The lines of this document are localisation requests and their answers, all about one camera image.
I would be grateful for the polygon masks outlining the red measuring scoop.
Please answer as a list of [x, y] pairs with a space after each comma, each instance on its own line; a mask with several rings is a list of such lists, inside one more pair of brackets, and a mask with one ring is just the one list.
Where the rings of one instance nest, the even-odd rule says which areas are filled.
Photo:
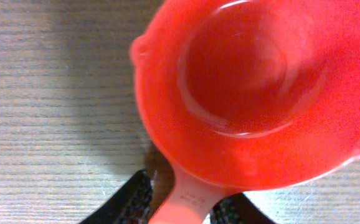
[[168, 0], [131, 45], [174, 187], [151, 223], [360, 159], [360, 0]]

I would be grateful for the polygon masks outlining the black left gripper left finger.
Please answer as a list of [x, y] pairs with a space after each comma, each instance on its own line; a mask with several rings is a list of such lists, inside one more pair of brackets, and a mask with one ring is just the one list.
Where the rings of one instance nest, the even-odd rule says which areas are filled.
[[138, 170], [80, 224], [146, 224], [153, 188], [146, 169]]

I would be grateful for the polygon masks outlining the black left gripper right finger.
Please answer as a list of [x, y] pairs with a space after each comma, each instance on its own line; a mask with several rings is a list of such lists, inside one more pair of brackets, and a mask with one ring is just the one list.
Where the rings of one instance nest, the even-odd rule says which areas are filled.
[[211, 224], [276, 224], [243, 193], [217, 202], [210, 211]]

